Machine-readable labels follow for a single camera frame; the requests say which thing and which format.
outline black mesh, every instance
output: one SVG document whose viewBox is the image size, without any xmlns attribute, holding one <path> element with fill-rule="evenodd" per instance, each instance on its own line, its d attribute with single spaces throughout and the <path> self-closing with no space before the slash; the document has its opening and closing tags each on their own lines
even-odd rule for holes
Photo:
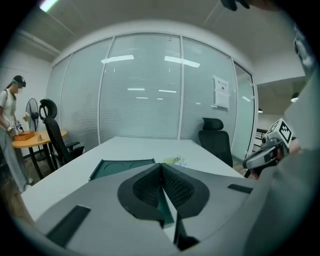
<svg viewBox="0 0 320 256">
<path fill-rule="evenodd" d="M 133 184 L 132 191 L 134 195 L 146 204 L 158 207 L 158 192 L 161 187 L 160 178 L 161 172 L 159 169 L 140 178 Z"/>
<path fill-rule="evenodd" d="M 209 200 L 209 189 L 200 180 L 175 169 L 175 165 L 154 164 L 128 178 L 118 189 L 120 204 L 141 220 L 159 221 L 165 215 L 157 209 L 159 189 L 163 187 L 181 218 L 197 216 Z"/>
<path fill-rule="evenodd" d="M 188 201 L 195 192 L 195 188 L 186 180 L 167 169 L 162 169 L 162 186 L 175 208 Z"/>
</svg>

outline person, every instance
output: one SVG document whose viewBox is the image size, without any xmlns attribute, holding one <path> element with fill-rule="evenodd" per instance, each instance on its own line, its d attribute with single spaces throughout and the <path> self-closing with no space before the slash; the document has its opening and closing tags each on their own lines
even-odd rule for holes
<svg viewBox="0 0 320 256">
<path fill-rule="evenodd" d="M 21 75 L 16 75 L 4 91 L 0 93 L 0 147 L 10 172 L 19 190 L 24 192 L 28 184 L 27 170 L 20 148 L 12 146 L 16 135 L 16 96 L 26 82 Z"/>
</svg>

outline standing fan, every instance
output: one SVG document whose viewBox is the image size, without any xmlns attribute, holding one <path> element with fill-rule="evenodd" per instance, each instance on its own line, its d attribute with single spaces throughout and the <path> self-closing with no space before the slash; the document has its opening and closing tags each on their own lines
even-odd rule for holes
<svg viewBox="0 0 320 256">
<path fill-rule="evenodd" d="M 34 98 L 31 98 L 26 104 L 25 112 L 27 112 L 30 116 L 28 120 L 29 131 L 36 132 L 38 130 L 38 124 L 39 124 L 39 108 L 38 108 L 37 101 Z M 46 159 L 46 156 L 42 155 L 39 146 L 38 146 L 38 149 L 39 149 L 40 155 L 37 155 L 35 159 L 37 161 L 42 161 Z"/>
</svg>

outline white table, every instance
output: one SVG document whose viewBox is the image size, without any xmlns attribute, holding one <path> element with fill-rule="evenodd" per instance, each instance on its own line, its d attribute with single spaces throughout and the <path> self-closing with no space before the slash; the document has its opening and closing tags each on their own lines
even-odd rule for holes
<svg viewBox="0 0 320 256">
<path fill-rule="evenodd" d="M 22 200 L 36 221 L 52 205 L 89 180 L 101 159 L 144 160 L 162 163 L 180 155 L 188 167 L 202 172 L 242 177 L 223 161 L 191 140 L 114 137 L 59 168 L 22 193 Z"/>
</svg>

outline floor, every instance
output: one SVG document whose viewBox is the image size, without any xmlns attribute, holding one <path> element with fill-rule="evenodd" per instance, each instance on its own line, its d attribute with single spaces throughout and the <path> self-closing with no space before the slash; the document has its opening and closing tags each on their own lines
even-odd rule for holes
<svg viewBox="0 0 320 256">
<path fill-rule="evenodd" d="M 24 160 L 25 166 L 27 168 L 27 172 L 29 177 L 33 179 L 33 185 L 39 182 L 39 176 L 36 172 L 36 169 L 32 163 L 31 158 L 27 158 Z M 46 160 L 38 161 L 39 168 L 44 177 L 48 176 L 51 171 L 47 164 Z M 245 175 L 247 169 L 244 169 L 242 164 L 235 163 L 233 165 L 233 169 L 235 169 L 242 176 Z M 1 170 L 0 173 L 0 195 L 4 200 L 4 203 L 8 209 L 8 212 L 11 216 L 19 219 L 23 219 L 29 224 L 33 224 L 33 220 L 31 219 L 23 201 L 20 196 L 20 191 L 12 178 L 12 175 L 8 168 Z"/>
</svg>

